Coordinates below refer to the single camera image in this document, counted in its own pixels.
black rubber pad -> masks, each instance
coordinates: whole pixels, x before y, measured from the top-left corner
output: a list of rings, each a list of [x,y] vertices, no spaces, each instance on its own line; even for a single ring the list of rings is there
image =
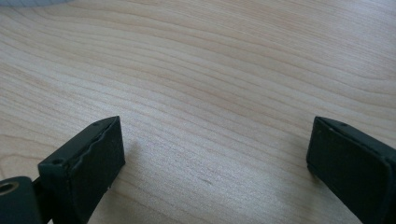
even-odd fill
[[[54,223],[87,223],[124,164],[119,117],[93,123],[40,162],[41,184],[58,206]]]
[[[396,223],[396,150],[345,123],[316,117],[308,169],[363,223]]]

wooden table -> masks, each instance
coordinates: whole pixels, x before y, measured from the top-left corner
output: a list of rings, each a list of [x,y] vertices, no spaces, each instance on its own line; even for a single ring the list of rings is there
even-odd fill
[[[90,223],[360,223],[306,169],[315,116],[396,147],[393,0],[0,8],[0,177],[119,115]]]

black device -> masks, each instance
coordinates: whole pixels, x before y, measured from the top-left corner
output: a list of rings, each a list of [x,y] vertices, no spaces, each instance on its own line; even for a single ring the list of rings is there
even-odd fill
[[[337,120],[316,117],[308,169],[363,223],[396,223],[396,150]]]
[[[34,182],[0,181],[0,223],[87,223],[124,164],[120,117],[96,121],[40,162]]]

screw hole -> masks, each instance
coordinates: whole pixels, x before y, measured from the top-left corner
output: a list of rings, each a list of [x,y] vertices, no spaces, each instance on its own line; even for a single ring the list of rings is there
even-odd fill
[[[58,164],[61,164],[62,162],[64,162],[63,159],[56,159],[56,160],[53,160],[53,161],[52,161],[52,164],[58,165]]]
[[[0,196],[5,195],[16,189],[20,184],[18,182],[9,182],[0,185]]]

light wood surface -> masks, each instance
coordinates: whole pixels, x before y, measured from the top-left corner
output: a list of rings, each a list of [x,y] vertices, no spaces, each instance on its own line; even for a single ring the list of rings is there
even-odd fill
[[[393,0],[0,8],[0,178],[120,115],[90,223],[360,223],[306,169],[314,116],[396,147]]]

